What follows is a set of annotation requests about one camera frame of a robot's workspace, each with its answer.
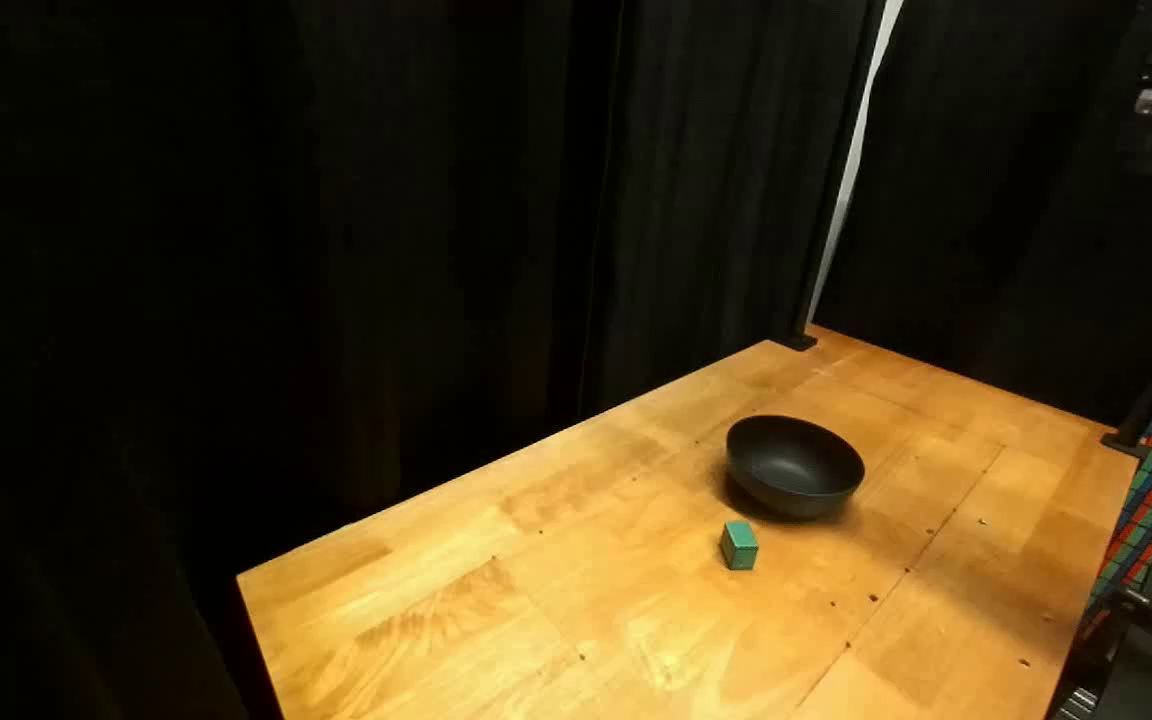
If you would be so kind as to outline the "black bowl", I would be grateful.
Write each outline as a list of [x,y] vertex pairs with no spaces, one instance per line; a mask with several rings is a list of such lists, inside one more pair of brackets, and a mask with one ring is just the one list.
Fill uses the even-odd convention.
[[772,517],[837,517],[865,482],[865,456],[801,414],[746,414],[723,442],[730,482]]

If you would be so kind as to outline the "green block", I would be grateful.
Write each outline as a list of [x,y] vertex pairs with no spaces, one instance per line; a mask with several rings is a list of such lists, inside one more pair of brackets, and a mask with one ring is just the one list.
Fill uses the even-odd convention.
[[722,554],[734,573],[752,573],[760,554],[756,526],[748,520],[730,520],[722,532]]

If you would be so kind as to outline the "white vertical pole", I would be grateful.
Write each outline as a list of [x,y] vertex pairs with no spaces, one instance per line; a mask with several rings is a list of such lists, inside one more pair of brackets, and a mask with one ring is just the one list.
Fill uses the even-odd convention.
[[823,197],[818,202],[814,240],[803,250],[803,279],[790,319],[790,344],[809,350],[818,335],[809,324],[823,300],[842,231],[852,207],[852,187],[865,165],[874,82],[901,23],[905,0],[865,0],[862,46],[852,52],[850,82],[842,86],[842,121],[830,148]]

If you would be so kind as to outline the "black curtain backdrop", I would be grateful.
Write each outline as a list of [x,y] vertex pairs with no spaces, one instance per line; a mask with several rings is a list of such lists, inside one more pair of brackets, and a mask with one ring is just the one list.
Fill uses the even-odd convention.
[[[247,563],[790,339],[862,23],[0,0],[0,720],[269,720]],[[905,0],[814,324],[1127,414],[1150,44],[1152,0]]]

